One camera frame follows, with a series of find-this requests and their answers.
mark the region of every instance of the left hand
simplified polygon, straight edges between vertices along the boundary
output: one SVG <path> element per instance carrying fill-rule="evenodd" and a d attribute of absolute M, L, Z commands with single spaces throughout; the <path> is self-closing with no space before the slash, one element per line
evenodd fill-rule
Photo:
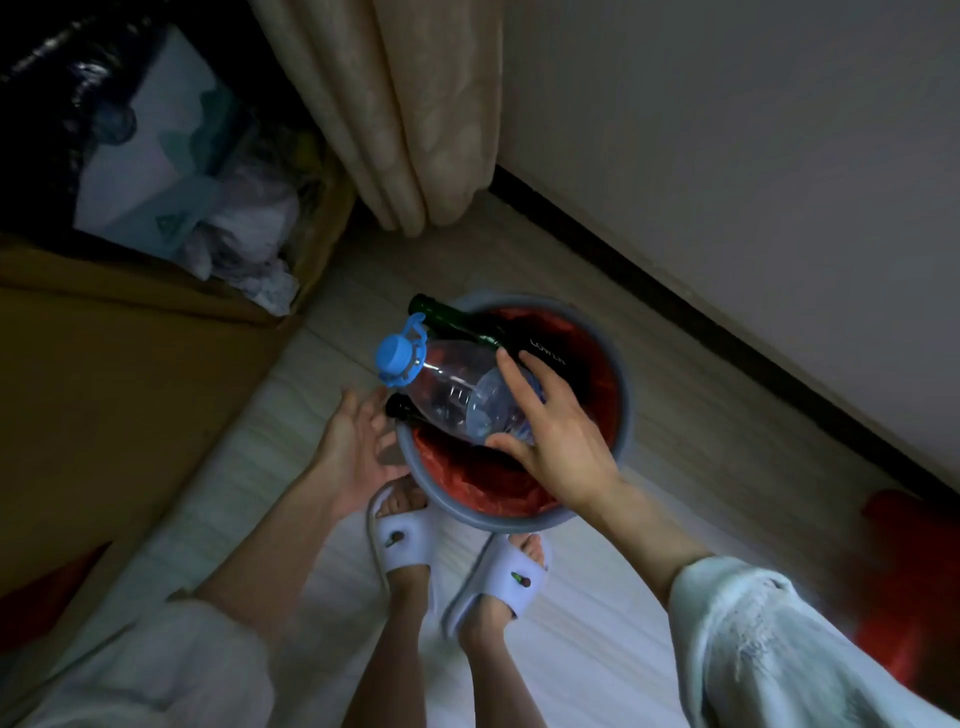
<path fill-rule="evenodd" d="M 378 387 L 361 404 L 355 392 L 346 390 L 301 476 L 330 497 L 337 520 L 361 510 L 386 483 L 410 472 L 407 465 L 383 465 L 377 459 L 396 443 L 396 432 L 383 434 L 386 396 L 386 388 Z"/>

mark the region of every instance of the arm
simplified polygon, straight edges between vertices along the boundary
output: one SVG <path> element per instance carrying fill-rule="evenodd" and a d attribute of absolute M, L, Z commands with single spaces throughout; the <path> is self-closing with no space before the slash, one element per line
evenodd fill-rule
<path fill-rule="evenodd" d="M 270 643 L 293 613 L 326 537 L 344 516 L 363 508 L 406 466 L 377 456 L 396 441 L 382 434 L 384 389 L 360 404 L 347 391 L 326 424 L 317 452 L 253 532 L 193 596 L 249 626 Z"/>
<path fill-rule="evenodd" d="M 534 393 L 514 360 L 497 363 L 530 421 L 536 445 L 492 435 L 487 445 L 517 459 L 560 502 L 606 537 L 665 607 L 684 567 L 710 556 L 658 504 L 626 482 L 597 425 L 581 409 L 569 385 L 533 355 L 523 363 L 537 377 L 546 403 Z"/>

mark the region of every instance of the white sleeve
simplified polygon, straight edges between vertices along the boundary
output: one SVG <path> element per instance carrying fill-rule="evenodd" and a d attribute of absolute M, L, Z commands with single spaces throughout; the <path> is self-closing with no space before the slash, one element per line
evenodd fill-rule
<path fill-rule="evenodd" d="M 186 599 L 69 668 L 23 725 L 263 728 L 273 707 L 266 645 Z"/>
<path fill-rule="evenodd" d="M 680 698 L 694 728 L 960 728 L 775 571 L 704 559 L 677 577 L 668 611 Z"/>

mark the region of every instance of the foot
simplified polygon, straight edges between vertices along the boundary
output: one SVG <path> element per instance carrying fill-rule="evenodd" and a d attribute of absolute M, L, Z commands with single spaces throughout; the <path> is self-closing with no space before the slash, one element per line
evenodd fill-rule
<path fill-rule="evenodd" d="M 382 519 L 384 516 L 395 516 L 398 513 L 418 511 L 421 508 L 426 508 L 426 494 L 413 480 L 406 479 L 394 487 L 374 516 Z M 430 567 L 425 564 L 415 564 L 388 571 L 387 582 L 390 584 L 392 604 L 421 604 L 423 609 L 426 609 Z"/>
<path fill-rule="evenodd" d="M 542 567 L 545 566 L 543 545 L 538 534 L 515 533 L 508 540 Z M 460 646 L 469 651 L 474 647 L 502 642 L 503 630 L 513 619 L 513 610 L 500 599 L 480 595 L 460 627 Z"/>

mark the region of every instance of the red garbage bag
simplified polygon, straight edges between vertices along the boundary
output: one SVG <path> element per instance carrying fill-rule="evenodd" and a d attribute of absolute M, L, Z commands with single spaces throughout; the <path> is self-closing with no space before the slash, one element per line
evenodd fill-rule
<path fill-rule="evenodd" d="M 491 314 L 516 320 L 545 340 L 563 342 L 564 357 L 588 372 L 580 404 L 611 446 L 624 413 L 620 412 L 616 372 L 596 340 L 552 311 L 501 308 Z M 475 511 L 488 516 L 528 517 L 557 505 L 556 499 L 509 455 L 457 440 L 434 427 L 415 426 L 413 434 L 430 476 Z"/>

